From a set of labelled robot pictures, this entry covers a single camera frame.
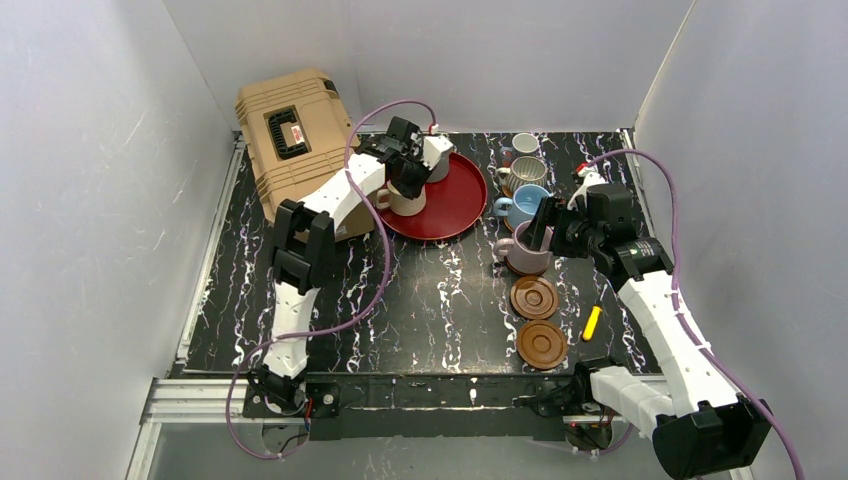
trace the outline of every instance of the striped mug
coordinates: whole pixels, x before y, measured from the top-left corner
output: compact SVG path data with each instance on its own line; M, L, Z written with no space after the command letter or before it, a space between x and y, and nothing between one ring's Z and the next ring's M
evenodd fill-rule
M548 167L535 157L520 157L512 165L495 170L504 195L512 197L518 187L524 185L545 185Z

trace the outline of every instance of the mug handle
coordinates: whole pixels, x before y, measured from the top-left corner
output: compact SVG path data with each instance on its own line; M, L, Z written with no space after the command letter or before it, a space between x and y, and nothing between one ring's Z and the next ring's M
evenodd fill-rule
M494 213L496 217L505 217L509 214L509 208L511 206L511 198L501 197L495 200L495 206L492 207L492 213Z
M509 255L509 251L512 250L513 245L515 245L515 240L511 238L502 238L495 242L495 246L492 247L492 251L495 253L496 257L503 260L504 257Z
M377 194L374 196L374 207L377 210L385 210L389 208L389 198L391 198L392 192L389 191L388 188L381 188L377 190Z
M511 170L508 167L501 167L501 168L495 170L495 175L497 175L498 180L501 183L503 183L503 181L506 179L506 177L509 176L510 171Z

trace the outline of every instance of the white wall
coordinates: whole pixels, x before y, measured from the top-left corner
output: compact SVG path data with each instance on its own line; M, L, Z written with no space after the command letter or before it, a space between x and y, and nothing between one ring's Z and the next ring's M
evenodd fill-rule
M122 478L232 135L161 2L0 11L0 477Z
M848 477L845 32L840 0L700 1L636 125L680 189L689 306L822 479ZM667 189L646 170L667 238ZM756 478L791 478L767 446Z
M165 3L233 128L239 87L314 65L356 119L414 97L448 130L609 131L633 125L691 2Z

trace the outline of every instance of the blue mug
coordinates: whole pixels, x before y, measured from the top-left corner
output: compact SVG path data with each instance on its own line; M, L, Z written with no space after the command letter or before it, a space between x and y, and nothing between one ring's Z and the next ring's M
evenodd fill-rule
M522 185L515 190L512 198L503 197L495 200L494 214L496 217L506 217L504 222L507 228L515 231L513 225L518 226L533 220L542 199L550 196L551 192L538 185Z

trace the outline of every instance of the red label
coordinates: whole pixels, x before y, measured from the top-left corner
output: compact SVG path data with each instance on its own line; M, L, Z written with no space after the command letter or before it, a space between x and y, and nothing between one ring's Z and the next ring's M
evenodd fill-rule
M303 132L300 131L299 125L292 127L292 136L294 136L294 143L303 143Z

